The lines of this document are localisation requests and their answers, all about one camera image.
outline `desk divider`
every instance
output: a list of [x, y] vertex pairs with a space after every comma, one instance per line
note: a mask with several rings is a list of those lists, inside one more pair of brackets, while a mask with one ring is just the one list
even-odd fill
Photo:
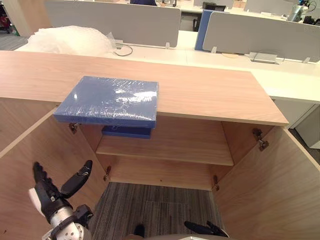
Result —
[[276, 15], [290, 14], [293, 2], [285, 0], [247, 0], [244, 10], [255, 13], [272, 13]]
[[136, 4], [89, 1], [47, 1], [53, 27], [94, 28], [124, 43], [176, 47], [181, 10]]
[[280, 58], [320, 60], [320, 26], [268, 18], [213, 12], [203, 50], [277, 54]]

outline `cabinet top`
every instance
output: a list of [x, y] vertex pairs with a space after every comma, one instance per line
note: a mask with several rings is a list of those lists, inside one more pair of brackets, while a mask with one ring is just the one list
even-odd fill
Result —
[[2, 98], [61, 103], [83, 76], [158, 82], [160, 115], [275, 126], [288, 123], [247, 71], [0, 51]]

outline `cabinet hinge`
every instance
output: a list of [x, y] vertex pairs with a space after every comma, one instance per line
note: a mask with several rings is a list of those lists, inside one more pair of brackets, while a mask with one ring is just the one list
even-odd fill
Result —
[[255, 138], [255, 140], [259, 143], [259, 149], [262, 152], [269, 146], [269, 142], [262, 140], [263, 138], [263, 132], [259, 128], [252, 129], [252, 134]]
[[220, 186], [219, 186], [219, 184], [218, 184], [218, 177], [217, 177], [217, 175], [214, 175], [213, 176], [213, 183], [214, 183], [214, 188], [215, 188], [215, 190], [216, 191], [219, 191], [219, 189], [220, 189]]
[[69, 128], [73, 134], [77, 132], [79, 124], [78, 123], [69, 123]]
[[103, 176], [103, 180], [106, 181], [111, 172], [111, 166], [108, 166], [105, 170], [105, 175]]

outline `cable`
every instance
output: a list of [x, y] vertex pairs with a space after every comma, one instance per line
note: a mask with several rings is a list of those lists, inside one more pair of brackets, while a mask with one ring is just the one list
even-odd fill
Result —
[[127, 53], [127, 54], [124, 54], [124, 55], [121, 55], [121, 54], [117, 53], [116, 51], [114, 51], [114, 53], [115, 53], [116, 55], [120, 56], [120, 57], [129, 56], [129, 55], [132, 54], [133, 51], [134, 51], [133, 48], [132, 48], [131, 46], [129, 46], [129, 45], [122, 44], [122, 43], [116, 43], [116, 45], [121, 45], [121, 46], [123, 46], [123, 47], [127, 47], [128, 49], [131, 49], [131, 52], [129, 52], [129, 53]]
[[311, 5], [313, 5], [314, 8], [313, 8], [312, 10], [307, 11], [307, 13], [311, 13], [311, 12], [313, 12], [313, 11], [317, 8], [317, 2], [316, 2], [316, 1], [311, 1], [311, 2], [309, 2], [308, 8], [310, 8]]

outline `desk surface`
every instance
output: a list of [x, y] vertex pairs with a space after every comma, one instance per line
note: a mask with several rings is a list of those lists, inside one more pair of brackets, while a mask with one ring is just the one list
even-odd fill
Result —
[[0, 51], [0, 97], [62, 102], [82, 76], [159, 83], [161, 115], [284, 126], [250, 72], [102, 57]]
[[229, 58], [222, 54], [195, 51], [197, 32], [179, 31], [177, 47], [172, 49], [133, 46], [126, 57], [108, 58], [203, 68], [251, 72], [273, 99], [288, 99], [320, 104], [320, 64], [279, 60], [280, 64], [251, 62], [247, 56]]

